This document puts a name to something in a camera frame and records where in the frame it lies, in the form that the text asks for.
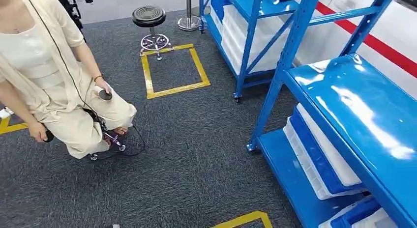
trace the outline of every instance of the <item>cream cardigan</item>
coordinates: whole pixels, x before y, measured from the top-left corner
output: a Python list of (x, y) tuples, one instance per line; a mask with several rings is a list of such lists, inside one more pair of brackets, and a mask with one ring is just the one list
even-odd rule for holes
[[(65, 64), (62, 61), (58, 49), (54, 45), (45, 25), (37, 15), (29, 0), (22, 0), (28, 8), (30, 14), (35, 20), (43, 41), (50, 48), (52, 57), (61, 72), (64, 83), (65, 92), (68, 99), (66, 109), (56, 110), (49, 106), (50, 99), (48, 95), (23, 76), (18, 70), (15, 70), (6, 59), (0, 54), (0, 82), (8, 80), (20, 93), (22, 99), (25, 100), (32, 114), (40, 121), (54, 121), (57, 117), (57, 111), (70, 112), (79, 104), (80, 99), (72, 82), (71, 76), (68, 74)], [(62, 57), (71, 73), (74, 81), (80, 90), (81, 95), (85, 96), (87, 86), (91, 77), (82, 70), (80, 63), (75, 59), (71, 48), (82, 45), (84, 37), (78, 30), (77, 26), (69, 17), (68, 13), (58, 0), (31, 0), (39, 15), (42, 17), (52, 37), (55, 39), (60, 48)]]

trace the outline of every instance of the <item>cream dress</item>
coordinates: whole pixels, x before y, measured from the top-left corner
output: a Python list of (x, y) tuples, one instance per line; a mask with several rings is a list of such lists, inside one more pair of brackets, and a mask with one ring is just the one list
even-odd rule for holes
[[(31, 113), (64, 142), (75, 158), (106, 151), (101, 128), (83, 108), (84, 103), (68, 74), (56, 47), (28, 0), (22, 0), (35, 19), (35, 26), (20, 34), (0, 33), (0, 82), (9, 81), (26, 101)], [(57, 41), (84, 101), (105, 119), (109, 129), (131, 127), (136, 114), (112, 90), (111, 101), (93, 91), (94, 82), (76, 61), (70, 46), (84, 43), (77, 26), (57, 0), (32, 0)]]

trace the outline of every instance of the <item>black stool seat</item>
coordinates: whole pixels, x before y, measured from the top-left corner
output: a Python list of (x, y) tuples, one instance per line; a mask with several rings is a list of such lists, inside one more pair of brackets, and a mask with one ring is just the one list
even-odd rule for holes
[(143, 28), (161, 25), (165, 18), (165, 11), (158, 6), (143, 6), (135, 9), (132, 14), (133, 23)]

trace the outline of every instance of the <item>stool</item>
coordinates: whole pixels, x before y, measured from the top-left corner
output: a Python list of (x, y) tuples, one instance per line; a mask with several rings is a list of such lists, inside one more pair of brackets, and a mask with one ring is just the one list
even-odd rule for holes
[(165, 48), (167, 45), (171, 46), (168, 37), (155, 33), (155, 27), (162, 24), (165, 19), (165, 11), (157, 6), (143, 6), (133, 11), (133, 23), (139, 27), (150, 29), (150, 34), (141, 40), (141, 56), (144, 55), (143, 52), (145, 50), (155, 51), (158, 55), (157, 59), (161, 60), (162, 57), (159, 50)]

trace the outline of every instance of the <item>yellow floor tape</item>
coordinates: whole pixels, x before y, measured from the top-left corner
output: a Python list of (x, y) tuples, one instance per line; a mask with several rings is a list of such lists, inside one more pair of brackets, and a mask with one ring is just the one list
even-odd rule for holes
[[(201, 78), (201, 82), (191, 84), (191, 85), (180, 86), (180, 87), (176, 87), (176, 88), (172, 88), (172, 89), (167, 89), (167, 90), (163, 90), (163, 91), (154, 92), (153, 91), (153, 85), (152, 85), (152, 78), (150, 77), (150, 69), (149, 69), (149, 62), (148, 62), (147, 56), (156, 54), (156, 52), (155, 51), (144, 52), (143, 53), (144, 56), (141, 57), (141, 60), (142, 60), (142, 67), (143, 67), (144, 76), (145, 76), (147, 99), (153, 99), (153, 98), (157, 98), (157, 97), (161, 97), (161, 96), (165, 96), (165, 95), (169, 95), (169, 94), (175, 94), (175, 93), (178, 93), (178, 92), (183, 92), (183, 91), (186, 91), (186, 90), (196, 89), (196, 88), (205, 87), (205, 86), (210, 85), (210, 81), (207, 78), (207, 75), (206, 75), (206, 72), (204, 71), (203, 66), (201, 65), (200, 59), (198, 58), (197, 52), (194, 49), (193, 44), (175, 46), (175, 47), (173, 47), (173, 49), (174, 50), (182, 50), (182, 49), (189, 49), (190, 50), (191, 57), (194, 61), (194, 64), (196, 65), (198, 74), (200, 75), (200, 78)], [(171, 49), (162, 49), (159, 52), (164, 53), (164, 52), (168, 52), (168, 51), (171, 51)]]
[(271, 221), (269, 220), (268, 214), (261, 211), (251, 212), (249, 214), (234, 218), (233, 220), (220, 223), (213, 228), (233, 228), (238, 227), (243, 224), (255, 221), (257, 219), (261, 219), (262, 223), (264, 224), (265, 228), (272, 228)]
[(0, 121), (0, 135), (13, 132), (13, 131), (19, 131), (22, 129), (26, 129), (28, 127), (26, 123), (9, 126), (9, 121), (10, 121), (10, 117), (5, 118)]

